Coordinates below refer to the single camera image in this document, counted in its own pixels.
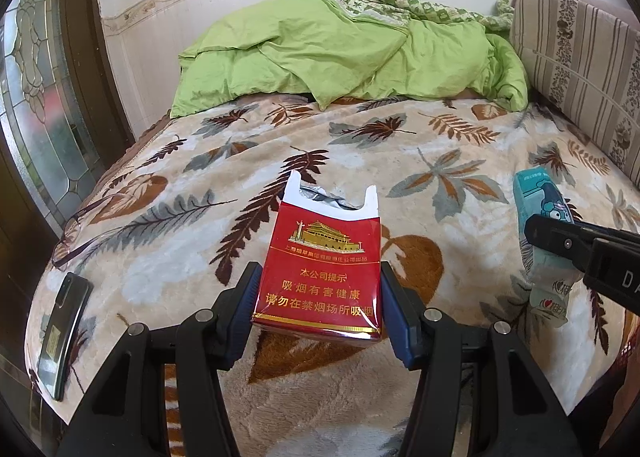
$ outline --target metal screw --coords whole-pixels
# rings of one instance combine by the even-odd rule
[[[511,332],[511,327],[507,322],[496,322],[494,323],[494,329],[496,332],[500,334],[509,334]]]
[[[127,334],[129,336],[137,336],[138,334],[142,334],[145,331],[145,326],[142,323],[133,323],[127,329]]]
[[[427,309],[424,312],[424,317],[432,322],[439,322],[442,320],[442,313],[437,309]]]
[[[213,318],[213,311],[211,309],[200,309],[196,312],[196,320],[199,322],[208,322]]]

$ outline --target cartoon character print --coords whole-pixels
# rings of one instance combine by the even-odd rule
[[[564,222],[573,222],[569,208],[564,203],[560,192],[550,182],[543,182],[540,189],[545,193],[545,197],[540,202],[540,215],[551,217]]]

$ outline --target blue snack package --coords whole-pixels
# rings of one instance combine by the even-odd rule
[[[529,302],[534,314],[546,318],[550,325],[566,323],[569,291],[582,273],[573,263],[554,253],[532,246],[524,235],[525,222],[531,215],[544,215],[573,223],[562,194],[543,167],[517,172],[513,179],[513,198],[518,211],[520,253],[527,280],[533,284]]]

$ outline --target fleece blanket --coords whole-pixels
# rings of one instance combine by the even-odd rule
[[[63,400],[40,387],[71,420],[127,325],[179,324],[234,286],[249,261],[264,262],[295,169],[356,205],[377,185],[382,259],[401,283],[460,323],[510,323],[570,411],[616,358],[624,312],[578,282],[562,328],[530,313],[511,187],[532,166],[548,170],[576,217],[638,231],[638,190],[544,107],[513,114],[485,100],[395,97],[338,100],[321,112],[302,96],[270,94],[174,119],[65,228],[54,257],[66,264],[46,268],[33,299],[27,368],[36,368],[66,271],[89,279]],[[418,374],[388,339],[362,349],[254,327],[221,378],[242,455],[382,457],[399,447]],[[183,455],[171,387],[169,377],[172,450]]]
[[[324,110],[342,96],[448,98],[472,88],[508,110],[527,78],[498,16],[420,0],[265,0],[214,23],[180,54],[172,117],[256,92],[311,92]]]

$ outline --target silver foil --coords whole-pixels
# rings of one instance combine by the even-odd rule
[[[344,200],[344,198],[339,195],[334,195],[329,193],[327,190],[322,188],[322,186],[306,186],[300,185],[300,194],[312,201],[320,201],[324,202],[328,206],[332,206],[334,208],[342,208],[343,210],[359,210],[358,206],[354,206],[350,202]]]

